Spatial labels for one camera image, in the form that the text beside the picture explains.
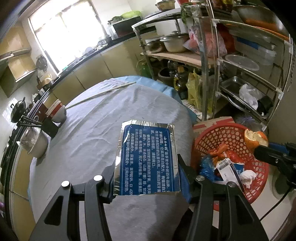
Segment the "metal tray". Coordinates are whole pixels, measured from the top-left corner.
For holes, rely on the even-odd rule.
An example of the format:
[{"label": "metal tray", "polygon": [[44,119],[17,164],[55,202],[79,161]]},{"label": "metal tray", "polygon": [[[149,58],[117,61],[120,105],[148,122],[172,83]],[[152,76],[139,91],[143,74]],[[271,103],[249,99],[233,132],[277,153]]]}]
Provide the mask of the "metal tray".
[{"label": "metal tray", "polygon": [[250,83],[248,83],[247,81],[241,79],[238,76],[234,76],[231,79],[222,81],[220,83],[220,89],[225,92],[226,94],[228,94],[229,96],[223,96],[226,97],[229,102],[234,105],[235,107],[237,107],[238,109],[244,111],[244,112],[248,112],[248,113],[252,113],[255,117],[257,117],[259,120],[266,120],[272,110],[272,108],[269,110],[269,112],[262,116],[260,115],[255,109],[253,109],[247,102],[245,102],[244,100],[242,100],[239,97],[239,89],[241,88],[241,86],[243,86],[244,84],[248,84],[249,86],[254,87],[253,85],[251,85]]}]

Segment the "gray tablecloth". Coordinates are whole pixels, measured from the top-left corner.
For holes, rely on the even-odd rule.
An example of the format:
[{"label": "gray tablecloth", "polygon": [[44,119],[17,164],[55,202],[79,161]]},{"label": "gray tablecloth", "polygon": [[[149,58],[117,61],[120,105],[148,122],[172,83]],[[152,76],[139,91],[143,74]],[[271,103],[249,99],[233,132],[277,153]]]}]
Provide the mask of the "gray tablecloth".
[{"label": "gray tablecloth", "polygon": [[[70,104],[125,83],[117,78],[101,82]],[[48,145],[46,154],[30,167],[30,198],[38,221],[61,182],[87,182],[113,163],[121,124],[131,119],[175,125],[177,152],[189,164],[193,140],[187,109],[173,98],[132,84],[67,110],[67,120]],[[105,204],[113,240],[171,240],[188,208],[183,197],[168,195],[117,196]],[[86,240],[84,215],[81,238]]]}]

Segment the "silver screw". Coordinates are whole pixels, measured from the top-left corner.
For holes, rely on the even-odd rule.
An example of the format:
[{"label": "silver screw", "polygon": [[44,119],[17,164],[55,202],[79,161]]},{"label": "silver screw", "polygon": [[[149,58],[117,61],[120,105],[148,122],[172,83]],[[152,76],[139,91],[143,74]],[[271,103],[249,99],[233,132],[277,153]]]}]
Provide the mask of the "silver screw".
[{"label": "silver screw", "polygon": [[235,188],[235,187],[237,186],[235,182],[228,182],[227,184],[228,184],[228,186],[230,186],[231,188]]},{"label": "silver screw", "polygon": [[205,180],[205,177],[204,177],[204,176],[201,176],[201,175],[198,175],[198,176],[195,177],[195,179],[196,179],[197,181],[202,182],[202,181]]},{"label": "silver screw", "polygon": [[97,182],[102,180],[102,179],[103,179],[103,176],[101,176],[101,175],[94,176],[94,180],[97,181]]},{"label": "silver screw", "polygon": [[68,188],[70,186],[70,182],[69,181],[63,181],[62,182],[62,187],[63,188]]}]

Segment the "microwave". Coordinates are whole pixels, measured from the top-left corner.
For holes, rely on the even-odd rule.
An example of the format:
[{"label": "microwave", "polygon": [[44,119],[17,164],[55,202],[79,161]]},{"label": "microwave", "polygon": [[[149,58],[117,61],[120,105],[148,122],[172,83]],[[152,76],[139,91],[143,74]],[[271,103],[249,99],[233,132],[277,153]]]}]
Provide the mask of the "microwave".
[{"label": "microwave", "polygon": [[119,22],[112,24],[109,27],[109,31],[112,39],[117,39],[127,34],[133,33],[132,26],[140,21],[142,21],[142,18],[140,16],[137,16],[137,17],[121,20]]}]

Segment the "wooden shelf board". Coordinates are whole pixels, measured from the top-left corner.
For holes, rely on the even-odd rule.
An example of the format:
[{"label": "wooden shelf board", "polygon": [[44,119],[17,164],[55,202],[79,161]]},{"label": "wooden shelf board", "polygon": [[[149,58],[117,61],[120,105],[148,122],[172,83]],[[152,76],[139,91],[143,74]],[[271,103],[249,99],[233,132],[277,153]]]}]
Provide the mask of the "wooden shelf board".
[{"label": "wooden shelf board", "polygon": [[[147,54],[150,57],[155,57],[155,58],[165,58],[165,59],[170,59],[174,61],[178,61],[184,64],[188,64],[194,67],[201,68],[202,63],[200,60],[200,55],[197,53],[192,53],[192,52],[184,52],[184,53],[169,53],[169,52],[162,52],[162,53],[149,53],[147,51]],[[212,58],[208,58],[209,62],[209,68],[214,66],[215,61]]]}]

